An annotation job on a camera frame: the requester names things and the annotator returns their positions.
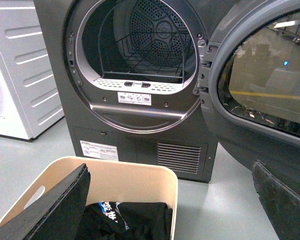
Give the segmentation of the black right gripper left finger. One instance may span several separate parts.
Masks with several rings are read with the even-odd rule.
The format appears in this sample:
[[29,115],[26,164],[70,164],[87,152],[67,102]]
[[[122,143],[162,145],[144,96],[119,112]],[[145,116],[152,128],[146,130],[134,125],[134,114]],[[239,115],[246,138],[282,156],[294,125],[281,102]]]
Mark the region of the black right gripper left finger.
[[2,225],[0,240],[74,240],[90,182],[90,172],[83,163]]

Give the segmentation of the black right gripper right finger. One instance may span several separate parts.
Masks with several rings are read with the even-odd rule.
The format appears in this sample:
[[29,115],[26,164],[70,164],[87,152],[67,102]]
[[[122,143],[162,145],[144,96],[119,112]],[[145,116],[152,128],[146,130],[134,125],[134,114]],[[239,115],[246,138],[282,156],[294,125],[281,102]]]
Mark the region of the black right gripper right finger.
[[300,168],[260,160],[252,167],[259,201],[280,240],[300,240]]

